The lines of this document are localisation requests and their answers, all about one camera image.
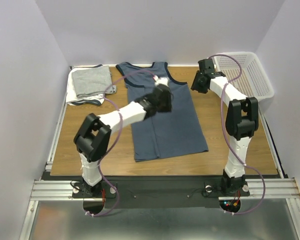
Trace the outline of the blue tank top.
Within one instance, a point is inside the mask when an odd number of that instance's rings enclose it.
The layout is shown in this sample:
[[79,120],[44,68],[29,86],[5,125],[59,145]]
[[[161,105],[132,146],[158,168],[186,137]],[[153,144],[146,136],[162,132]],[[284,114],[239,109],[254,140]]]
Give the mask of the blue tank top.
[[129,102],[153,91],[153,75],[167,77],[172,92],[171,112],[158,112],[131,125],[136,162],[208,152],[188,84],[171,76],[167,62],[153,62],[150,67],[122,62],[116,68],[126,77]]

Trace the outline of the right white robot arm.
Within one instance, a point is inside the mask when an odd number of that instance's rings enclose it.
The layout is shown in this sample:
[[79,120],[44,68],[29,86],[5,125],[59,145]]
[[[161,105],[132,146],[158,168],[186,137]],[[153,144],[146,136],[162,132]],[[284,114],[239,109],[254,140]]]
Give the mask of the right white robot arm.
[[209,90],[220,97],[220,106],[227,106],[221,118],[222,133],[229,148],[228,159],[220,181],[220,191],[232,195],[246,184],[246,156],[254,133],[259,128],[259,103],[237,90],[221,71],[216,71],[211,58],[198,61],[191,90],[206,94]]

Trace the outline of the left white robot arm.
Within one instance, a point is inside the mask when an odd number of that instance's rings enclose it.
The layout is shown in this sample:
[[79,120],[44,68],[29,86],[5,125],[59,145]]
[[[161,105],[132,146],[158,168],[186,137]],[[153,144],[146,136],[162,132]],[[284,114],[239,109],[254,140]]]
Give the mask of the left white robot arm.
[[172,111],[172,93],[167,78],[159,78],[151,93],[145,94],[128,105],[107,114],[87,115],[74,137],[74,144],[81,159],[82,185],[90,197],[102,192],[101,160],[112,149],[109,147],[113,133],[134,123],[142,122],[156,113]]

